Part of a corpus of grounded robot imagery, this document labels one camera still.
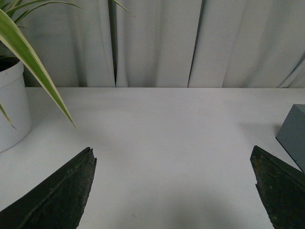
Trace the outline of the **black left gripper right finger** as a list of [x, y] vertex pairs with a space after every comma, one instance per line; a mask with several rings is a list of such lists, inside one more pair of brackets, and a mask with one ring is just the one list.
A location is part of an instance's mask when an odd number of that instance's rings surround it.
[[305, 174], [258, 146], [251, 165], [256, 188], [275, 229], [305, 227]]

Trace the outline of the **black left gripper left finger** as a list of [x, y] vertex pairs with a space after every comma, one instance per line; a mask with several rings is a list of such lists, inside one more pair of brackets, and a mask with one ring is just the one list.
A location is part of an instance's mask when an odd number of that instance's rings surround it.
[[2, 229], [75, 229], [93, 184], [97, 159], [85, 148], [0, 212]]

